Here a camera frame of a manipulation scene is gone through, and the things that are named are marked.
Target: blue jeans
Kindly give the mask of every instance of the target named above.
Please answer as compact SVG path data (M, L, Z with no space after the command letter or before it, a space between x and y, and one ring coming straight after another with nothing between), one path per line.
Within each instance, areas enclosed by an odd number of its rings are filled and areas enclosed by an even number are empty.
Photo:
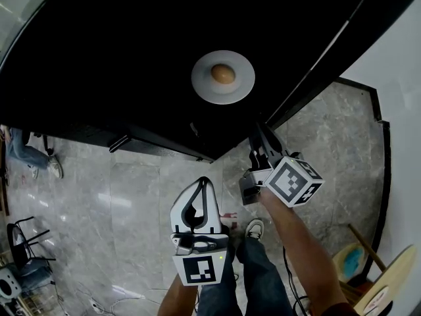
M49 160L48 156L32 146L24 145L21 129L11 128L10 130L12 141L6 144L7 155L25 164L46 170Z
M220 284L203 286L198 316L241 316L235 296L232 269L235 249L228 247ZM246 316L292 316L291 304L278 270L266 256L264 246L254 238L246 238L238 247L237 258L244 265L244 285L247 295Z

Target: black chair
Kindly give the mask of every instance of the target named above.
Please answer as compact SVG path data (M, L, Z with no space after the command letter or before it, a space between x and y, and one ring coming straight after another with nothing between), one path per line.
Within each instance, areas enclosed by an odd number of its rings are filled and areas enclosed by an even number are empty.
M46 230L45 232L39 233L33 238L30 238L29 240L25 238L25 235L22 229L20 228L19 223L31 220L33 218L34 217L30 217L27 219L16 221L14 224L7 225L7 238L9 239L9 246L11 248L14 264L18 269L23 268L30 260L56 261L56 259L48 259L44 257L35 256L34 252L31 249L31 246L37 244L38 242L30 242L32 240L35 240L36 238L39 238L40 236L43 236L50 230Z
M23 130L22 131L22 141L24 142L24 145L28 144L29 139L31 136L31 132L27 131L27 130ZM48 140L47 140L47 136L45 134L38 134L36 132L34 132L34 136L35 137L41 137L42 136L42 142L44 144L44 150L45 152L47 152L48 156L53 155L54 153L54 149L48 148Z

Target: hand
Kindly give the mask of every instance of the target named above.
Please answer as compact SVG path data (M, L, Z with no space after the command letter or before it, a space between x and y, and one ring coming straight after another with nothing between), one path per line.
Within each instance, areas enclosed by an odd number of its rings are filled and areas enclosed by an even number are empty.
M8 144L12 141L11 133L8 130L5 130L5 141Z
M284 204L280 198L278 198L271 190L266 187L260 189L259 201L264 205L271 203L274 204Z

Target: black cabinet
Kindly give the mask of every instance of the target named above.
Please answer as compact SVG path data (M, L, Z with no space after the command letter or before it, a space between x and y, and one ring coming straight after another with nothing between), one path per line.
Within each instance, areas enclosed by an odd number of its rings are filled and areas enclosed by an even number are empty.
M19 110L6 107L0 122L108 147L128 135L140 143L122 149L215 160L252 122L277 126L308 103L410 2L46 0L3 62L2 99ZM219 49L255 69L253 90L231 105L191 86L196 61Z

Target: person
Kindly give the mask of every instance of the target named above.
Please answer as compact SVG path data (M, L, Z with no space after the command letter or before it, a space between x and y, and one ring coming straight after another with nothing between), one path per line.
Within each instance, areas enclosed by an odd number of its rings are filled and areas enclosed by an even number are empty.
M63 169L55 156L48 157L32 146L26 146L22 140L22 130L1 125L6 154L27 164L32 172L32 178L38 177L38 170L48 170L57 178L63 177Z
M282 244L309 297L314 315L358 315L342 294L330 256L302 220L266 188L261 191L260 202L274 221ZM293 311L279 273L260 243L263 232L261 220L251 221L245 238L237 249L237 258L244 266L244 284L248 299L246 316L292 316ZM221 283L202 287L198 316L241 316L235 296L233 260L234 247L230 245ZM197 287L183 286L177 275L161 303L158 316L190 316L195 306L196 294Z

